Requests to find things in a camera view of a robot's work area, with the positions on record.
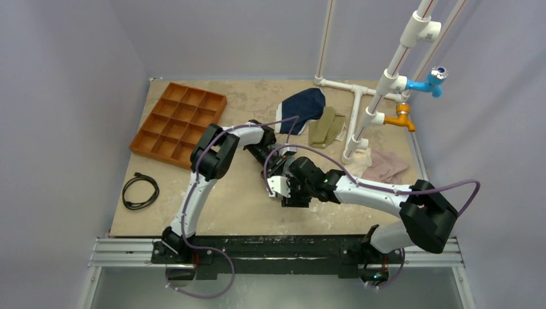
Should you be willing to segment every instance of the coiled black cable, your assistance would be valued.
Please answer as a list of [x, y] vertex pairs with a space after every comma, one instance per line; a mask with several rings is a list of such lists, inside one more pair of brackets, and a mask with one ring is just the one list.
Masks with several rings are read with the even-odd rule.
[[[127, 201], [125, 199], [125, 192], [127, 191], [130, 185], [132, 185], [133, 183], [139, 180], [149, 182], [154, 187], [154, 193], [152, 194], [152, 196], [150, 196], [150, 198], [147, 201], [143, 201], [141, 203], [133, 203], [133, 202]], [[129, 209], [130, 211], [138, 211], [140, 209], [144, 209], [150, 206], [155, 200], [157, 200], [158, 196], [159, 196], [159, 187], [157, 186], [157, 182], [152, 177], [146, 176], [140, 173], [135, 173], [135, 177], [129, 179], [129, 181], [123, 186], [123, 191], [121, 193], [123, 206], [125, 206], [125, 208]]]

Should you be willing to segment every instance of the cloth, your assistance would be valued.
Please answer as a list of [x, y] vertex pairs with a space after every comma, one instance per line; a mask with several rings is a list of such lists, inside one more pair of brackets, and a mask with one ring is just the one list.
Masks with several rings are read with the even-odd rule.
[[372, 154], [371, 149], [366, 150], [357, 149], [352, 156], [352, 162], [345, 165], [345, 169], [351, 175], [362, 175], [362, 173], [370, 166], [372, 166]]
[[[282, 101], [277, 108], [276, 120], [299, 116], [292, 134], [300, 135], [309, 120], [320, 119], [326, 106], [326, 97], [319, 88], [309, 88]], [[275, 133], [288, 134], [292, 122], [275, 125]]]
[[400, 173], [410, 167], [393, 152], [382, 152], [372, 149], [372, 164], [363, 173], [362, 178], [374, 182], [401, 184]]
[[336, 113], [330, 106], [324, 107], [318, 121], [309, 124], [309, 145], [314, 148], [326, 148], [343, 130], [345, 116]]

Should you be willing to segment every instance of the orange faucet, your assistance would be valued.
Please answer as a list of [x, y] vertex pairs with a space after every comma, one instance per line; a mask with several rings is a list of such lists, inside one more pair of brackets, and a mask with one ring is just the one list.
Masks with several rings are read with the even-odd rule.
[[413, 122], [408, 118], [411, 107], [407, 103], [401, 103], [396, 105], [396, 115], [398, 118], [385, 117], [383, 124], [392, 124], [394, 126], [406, 127], [409, 132], [415, 132], [415, 126]]

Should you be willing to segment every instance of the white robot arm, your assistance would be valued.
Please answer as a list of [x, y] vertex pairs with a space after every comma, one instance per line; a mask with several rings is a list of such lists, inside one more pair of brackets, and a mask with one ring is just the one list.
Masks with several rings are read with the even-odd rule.
[[[264, 133], [264, 129], [262, 129], [261, 127], [243, 127], [243, 128], [232, 131], [230, 135], [236, 136], [238, 138], [238, 143], [236, 144], [236, 148], [239, 148], [239, 147], [245, 147], [247, 145], [256, 145], [260, 143], [263, 137], [263, 133]], [[205, 175], [201, 175], [201, 177], [199, 177], [199, 180], [197, 180], [198, 171], [193, 171], [193, 169], [194, 169], [194, 164], [192, 164], [192, 173], [190, 175], [190, 180], [186, 190], [186, 195], [184, 196], [184, 199], [182, 200], [182, 204], [180, 205], [180, 209], [178, 210], [176, 217], [171, 222], [171, 228], [173, 232], [181, 236], [182, 225], [180, 223], [182, 220], [182, 216], [185, 216], [184, 232], [186, 237], [188, 238], [195, 235], [195, 230], [197, 228], [197, 221], [199, 219], [199, 215], [201, 214], [201, 210], [203, 209], [203, 206], [205, 205], [205, 201], [209, 197], [209, 193], [211, 192], [212, 188], [218, 181], [218, 179], [205, 180]], [[188, 192], [190, 192], [191, 188], [196, 182], [198, 182], [197, 186], [195, 187], [193, 193], [189, 195]], [[186, 203], [187, 203], [187, 207], [184, 212], [184, 205]]]
[[[223, 128], [211, 125], [203, 135], [200, 143], [192, 153], [192, 175], [187, 194], [180, 210], [172, 221], [168, 232], [182, 235], [182, 217], [186, 238], [195, 235], [197, 221], [212, 187], [222, 178], [231, 163], [235, 149], [245, 147], [252, 155], [264, 164], [265, 158], [275, 143], [274, 133], [268, 127], [244, 127], [226, 134], [218, 140], [220, 149], [212, 149], [202, 160], [200, 170], [195, 170], [195, 163], [203, 150]], [[439, 193], [421, 196], [402, 196], [381, 192], [358, 186], [338, 170], [322, 172], [306, 157], [296, 159], [290, 164], [289, 173], [283, 174], [283, 160], [286, 156], [277, 154], [276, 159], [268, 164], [268, 183], [272, 190], [282, 196], [284, 207], [308, 207], [311, 198], [334, 203], [364, 205], [379, 211], [387, 212], [401, 218], [402, 221], [384, 227], [374, 226], [368, 233], [370, 245], [379, 252], [388, 253], [396, 248], [417, 245], [432, 253], [441, 253], [450, 237], [453, 225], [457, 220], [457, 211]], [[433, 189], [424, 180], [414, 185], [388, 185], [356, 178], [358, 182], [367, 183], [397, 191], [423, 191]], [[198, 182], [192, 194], [194, 183]]]

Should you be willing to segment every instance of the orange organizer tray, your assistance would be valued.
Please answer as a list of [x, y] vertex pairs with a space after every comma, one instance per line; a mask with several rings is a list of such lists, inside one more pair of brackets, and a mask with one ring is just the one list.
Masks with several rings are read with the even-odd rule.
[[170, 83], [129, 148], [137, 155], [190, 169], [191, 152], [226, 105], [225, 95]]

